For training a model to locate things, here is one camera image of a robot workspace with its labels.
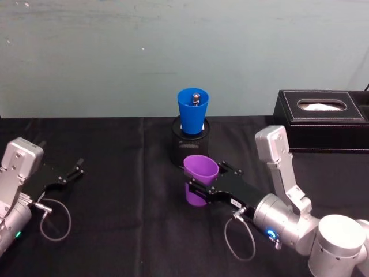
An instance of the light blue wall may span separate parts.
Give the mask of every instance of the light blue wall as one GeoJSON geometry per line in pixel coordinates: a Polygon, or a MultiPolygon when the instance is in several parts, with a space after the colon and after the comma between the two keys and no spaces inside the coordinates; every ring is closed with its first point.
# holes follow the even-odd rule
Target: light blue wall
{"type": "Polygon", "coordinates": [[[279,89],[369,83],[366,0],[0,0],[0,115],[273,112],[279,89]]]}

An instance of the blue cup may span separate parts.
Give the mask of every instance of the blue cup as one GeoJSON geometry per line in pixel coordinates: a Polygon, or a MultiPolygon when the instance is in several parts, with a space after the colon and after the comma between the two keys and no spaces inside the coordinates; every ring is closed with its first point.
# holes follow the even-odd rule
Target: blue cup
{"type": "Polygon", "coordinates": [[[182,130],[186,134],[198,134],[204,124],[209,95],[200,88],[186,88],[178,93],[178,107],[182,130]],[[192,99],[195,93],[200,94],[200,103],[193,106],[192,99]]]}

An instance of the black table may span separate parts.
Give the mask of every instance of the black table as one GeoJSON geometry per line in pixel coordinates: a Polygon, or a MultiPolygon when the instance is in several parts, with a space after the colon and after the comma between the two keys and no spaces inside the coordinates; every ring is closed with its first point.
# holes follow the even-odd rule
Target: black table
{"type": "MultiPolygon", "coordinates": [[[[245,180],[272,192],[258,160],[254,135],[269,117],[209,118],[210,155],[244,171],[245,180]]],[[[22,236],[0,259],[0,276],[310,276],[307,258],[280,251],[253,231],[257,254],[250,263],[228,250],[223,228],[231,216],[223,204],[186,203],[181,169],[168,156],[172,118],[0,119],[0,153],[17,136],[47,141],[44,161],[70,166],[85,159],[85,175],[59,199],[70,209],[72,231],[63,242],[46,241],[35,211],[22,236]]],[[[295,154],[299,186],[313,214],[369,219],[369,156],[295,154]]],[[[230,241],[250,254],[244,229],[230,241]]]]}

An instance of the black cylindrical base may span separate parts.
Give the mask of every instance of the black cylindrical base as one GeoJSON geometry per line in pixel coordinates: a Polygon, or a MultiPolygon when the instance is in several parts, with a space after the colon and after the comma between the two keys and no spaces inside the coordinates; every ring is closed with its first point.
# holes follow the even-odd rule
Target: black cylindrical base
{"type": "Polygon", "coordinates": [[[171,160],[176,166],[183,167],[183,160],[190,155],[209,156],[210,125],[205,119],[204,129],[195,135],[186,134],[180,127],[180,118],[176,117],[172,124],[171,160]]]}

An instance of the tissue box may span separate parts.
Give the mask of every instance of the tissue box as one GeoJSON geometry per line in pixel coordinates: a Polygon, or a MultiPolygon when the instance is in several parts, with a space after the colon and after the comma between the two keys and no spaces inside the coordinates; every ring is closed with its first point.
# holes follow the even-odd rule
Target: tissue box
{"type": "Polygon", "coordinates": [[[292,152],[369,152],[369,92],[279,91],[274,124],[292,152]]]}

